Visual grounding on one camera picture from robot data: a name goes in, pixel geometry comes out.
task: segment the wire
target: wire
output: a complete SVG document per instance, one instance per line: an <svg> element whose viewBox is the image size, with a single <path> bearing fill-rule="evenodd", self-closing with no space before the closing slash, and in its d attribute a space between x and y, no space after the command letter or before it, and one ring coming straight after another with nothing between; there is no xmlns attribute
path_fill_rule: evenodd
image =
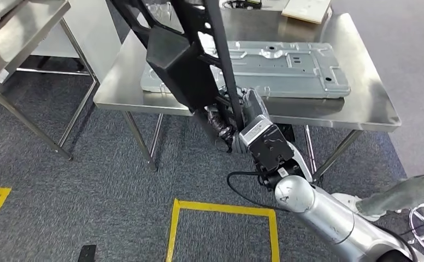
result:
<svg viewBox="0 0 424 262"><path fill-rule="evenodd" d="M391 234L393 237L397 238L400 242L402 242L407 247L408 251L410 251L411 261L418 262L418 257L416 256L415 250L411 247L410 244L408 244L408 242L405 241L405 239L403 239L401 236L399 236L397 233L395 233L392 230L381 227L380 225L375 225L375 226L379 229L382 229L384 232Z"/></svg>
<svg viewBox="0 0 424 262"><path fill-rule="evenodd" d="M245 200L247 200L247 201L249 201L249 202L251 202L251 203L253 203L253 204L255 204L255 205L258 205L258 206L261 206L261 207L265 207L265 208L267 208L267 209L275 209L275 210L280 210L280 211L289 212L289 211L288 211L288 210L286 210L286 209L281 209L281 208L276 207L276 206L268 206L268 205L264 205L264 204L261 204L261 203L259 203L259 202L257 202L257 201L254 201L254 200L252 200L252 199L249 199L248 197L246 197L245 195L243 195L241 192L239 192L236 188L234 188L234 187L231 185L230 181L229 181L229 179L230 179L232 176L263 176L263 175L265 175L265 174L269 174L269 173L270 173L270 172L264 172L264 173L261 173L261 172L243 172L243 171L235 171L235 172L231 172L231 173L229 173L229 174L227 175L227 184L228 184L228 186L231 188L231 190L233 190L236 194L238 194L240 197L244 198Z"/></svg>
<svg viewBox="0 0 424 262"><path fill-rule="evenodd" d="M424 224L423 224L423 225L419 225L418 227L416 227L416 228L414 228L414 229L410 229L410 230L407 230L407 231L405 231L405 232L403 232L403 233L400 233L399 235L400 235L400 236L403 236L403 235L405 235L405 234L408 234L408 233L412 232L412 231L413 231L413 230L415 230L415 229L422 228L422 227L424 227Z"/></svg>

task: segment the white board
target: white board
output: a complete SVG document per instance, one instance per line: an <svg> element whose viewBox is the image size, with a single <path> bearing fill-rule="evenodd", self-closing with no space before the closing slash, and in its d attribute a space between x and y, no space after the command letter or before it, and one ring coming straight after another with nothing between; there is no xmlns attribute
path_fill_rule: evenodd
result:
<svg viewBox="0 0 424 262"><path fill-rule="evenodd" d="M281 12L295 19L321 24L331 0L290 0Z"/></svg>

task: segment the silver robot arm segment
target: silver robot arm segment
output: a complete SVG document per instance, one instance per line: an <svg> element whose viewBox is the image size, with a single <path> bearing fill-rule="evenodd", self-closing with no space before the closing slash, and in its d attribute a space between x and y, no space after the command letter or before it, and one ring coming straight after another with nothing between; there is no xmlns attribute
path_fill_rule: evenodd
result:
<svg viewBox="0 0 424 262"><path fill-rule="evenodd" d="M262 184L274 191L280 207L293 212L343 261L424 261L424 255L395 233L376 227L350 209L351 204L355 207L351 200L343 204L310 184L304 159L270 120L254 90L243 96L243 113L245 128L235 137L234 148L252 154Z"/></svg>
<svg viewBox="0 0 424 262"><path fill-rule="evenodd" d="M345 260L412 260L410 250L402 241L372 225L300 176L287 176L279 181L275 197L282 208L293 212ZM418 261L424 261L424 255L417 250L414 252ZM393 256L392 260L382 260L385 255Z"/></svg>

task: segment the white sneaker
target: white sneaker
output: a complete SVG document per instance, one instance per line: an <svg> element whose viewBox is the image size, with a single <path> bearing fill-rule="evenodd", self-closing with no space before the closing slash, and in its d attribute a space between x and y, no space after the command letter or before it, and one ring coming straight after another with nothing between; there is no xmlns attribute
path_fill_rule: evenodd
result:
<svg viewBox="0 0 424 262"><path fill-rule="evenodd" d="M386 214L386 212L384 212L383 214L380 214L380 215L372 215L372 216L363 215L363 214L360 213L360 211L358 211L357 206L355 205L357 202L362 200L361 198L357 197L356 195L348 195L348 194L343 194L343 193L333 193L331 195L334 198L336 198L339 202L343 203L350 210L352 210L352 212L363 217L364 219L366 219L368 221L375 222L380 217L382 217Z"/></svg>

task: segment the stainless steel table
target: stainless steel table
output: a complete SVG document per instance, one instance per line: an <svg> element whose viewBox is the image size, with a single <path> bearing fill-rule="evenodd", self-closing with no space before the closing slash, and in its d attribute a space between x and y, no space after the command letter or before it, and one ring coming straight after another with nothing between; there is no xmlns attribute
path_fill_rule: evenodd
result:
<svg viewBox="0 0 424 262"><path fill-rule="evenodd" d="M92 90L97 85L95 74L63 19L64 14L69 9L68 0L25 0L0 21L0 85L9 74L13 73L24 62L57 23L61 24L84 66L93 78L92 85L77 108L59 143L55 143L0 92L0 104L41 137L54 151L67 159L71 159L72 156L62 146L88 101Z"/></svg>
<svg viewBox="0 0 424 262"><path fill-rule="evenodd" d="M310 165L317 179L364 130L392 132L401 125L375 66L349 14L328 13L321 25L281 16L273 11L223 10L228 40L322 41L333 46L352 91L344 99L264 98L276 123L305 125ZM112 70L102 82L93 101L101 109L123 111L146 158L152 161L129 111L190 115L171 94L143 91L140 78L146 50L131 33ZM316 170L308 126L347 128L353 131L329 159Z"/></svg>

